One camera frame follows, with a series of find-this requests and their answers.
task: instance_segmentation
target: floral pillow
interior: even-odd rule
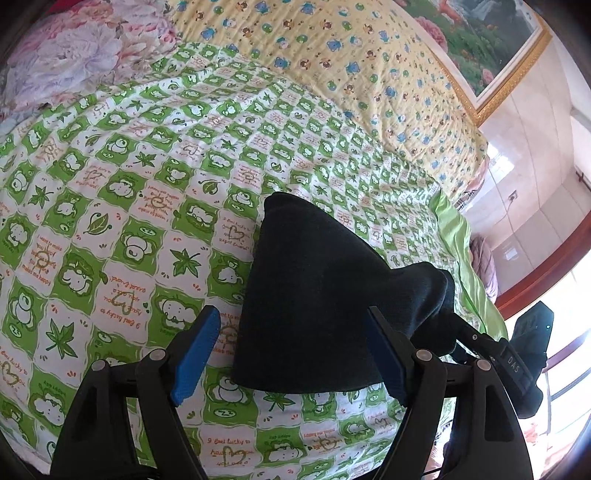
[[[2,72],[0,120],[147,73],[176,44],[164,11],[165,0],[85,0],[41,20]]]

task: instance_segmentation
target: blue gripper pad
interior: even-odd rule
[[[396,398],[402,405],[406,405],[407,392],[404,387],[404,370],[392,345],[384,335],[382,327],[369,310],[366,313],[366,333],[369,352],[374,358],[382,380],[384,380],[388,394],[392,398]]]
[[[195,340],[177,365],[174,387],[170,392],[170,398],[175,407],[178,407],[185,398],[189,398],[195,392],[219,331],[220,313],[217,308],[212,308]]]

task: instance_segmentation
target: framed painting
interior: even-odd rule
[[[437,57],[477,126],[505,100],[551,40],[523,0],[394,0]]]

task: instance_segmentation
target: black towel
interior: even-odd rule
[[[378,306],[416,348],[441,356],[455,346],[446,322],[453,297],[449,272],[426,262],[390,269],[315,205],[274,193],[265,200],[232,378],[278,393],[350,391],[379,383],[366,344],[367,308]]]

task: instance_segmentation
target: checkered pattern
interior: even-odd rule
[[[232,51],[188,43],[153,68],[46,110],[0,147],[0,426],[49,461],[92,361],[136,361],[212,304],[222,330],[178,409],[207,473],[311,480],[374,468],[402,415],[383,385],[279,395],[229,380],[253,244],[265,197],[286,191],[392,267],[454,271],[428,208],[437,185],[334,104]],[[456,309],[475,323],[459,299]]]

